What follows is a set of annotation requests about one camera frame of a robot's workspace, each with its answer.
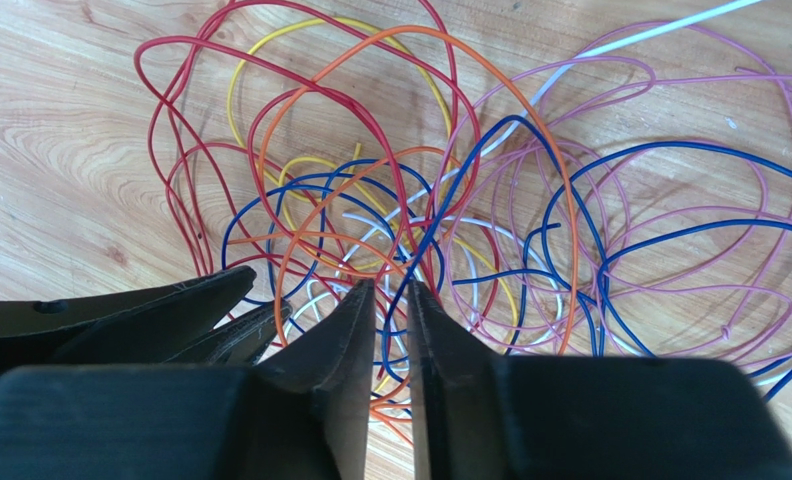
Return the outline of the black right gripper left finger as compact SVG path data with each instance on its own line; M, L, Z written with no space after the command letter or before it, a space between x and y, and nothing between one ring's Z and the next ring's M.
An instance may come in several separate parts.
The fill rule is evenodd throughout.
M374 343L375 288L363 280L257 366L257 478L364 477Z

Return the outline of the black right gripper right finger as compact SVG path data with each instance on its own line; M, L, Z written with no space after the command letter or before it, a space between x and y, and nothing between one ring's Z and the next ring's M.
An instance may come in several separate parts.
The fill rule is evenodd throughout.
M501 479L495 353L453 320L420 282L408 286L415 475Z

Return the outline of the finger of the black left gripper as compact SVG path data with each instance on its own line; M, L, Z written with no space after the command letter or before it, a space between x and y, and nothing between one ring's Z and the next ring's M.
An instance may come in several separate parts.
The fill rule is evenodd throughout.
M209 332L256 277L242 266L143 290L0 301L0 365L159 363Z
M277 335L276 319L284 320L292 313L292 307L281 301L275 315L274 306L268 302L213 329L166 362L255 365Z

